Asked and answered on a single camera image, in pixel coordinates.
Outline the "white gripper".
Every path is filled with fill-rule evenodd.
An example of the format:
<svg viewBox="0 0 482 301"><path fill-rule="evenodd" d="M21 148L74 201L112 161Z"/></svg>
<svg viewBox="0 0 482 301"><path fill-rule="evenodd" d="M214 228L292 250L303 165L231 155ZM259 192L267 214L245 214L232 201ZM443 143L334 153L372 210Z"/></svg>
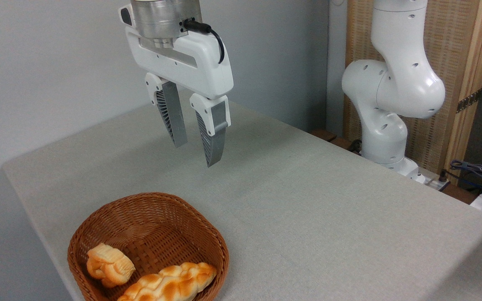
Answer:
<svg viewBox="0 0 482 301"><path fill-rule="evenodd" d="M195 92L190 103L207 166L219 162L231 126L225 94L233 89L233 73L226 49L212 33L186 27L202 23L199 4L128 4L118 14L136 63L148 72L147 91L174 146L187 143L178 84Z"/></svg>

